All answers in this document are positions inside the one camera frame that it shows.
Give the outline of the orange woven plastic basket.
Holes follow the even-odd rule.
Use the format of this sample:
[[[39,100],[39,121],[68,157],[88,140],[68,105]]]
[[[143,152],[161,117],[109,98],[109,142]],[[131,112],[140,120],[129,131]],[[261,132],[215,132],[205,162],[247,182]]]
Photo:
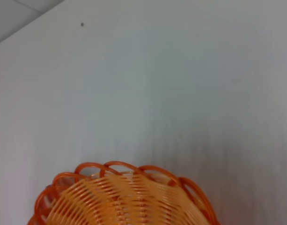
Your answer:
[[[192,180],[153,165],[86,162],[57,174],[27,225],[220,225]]]

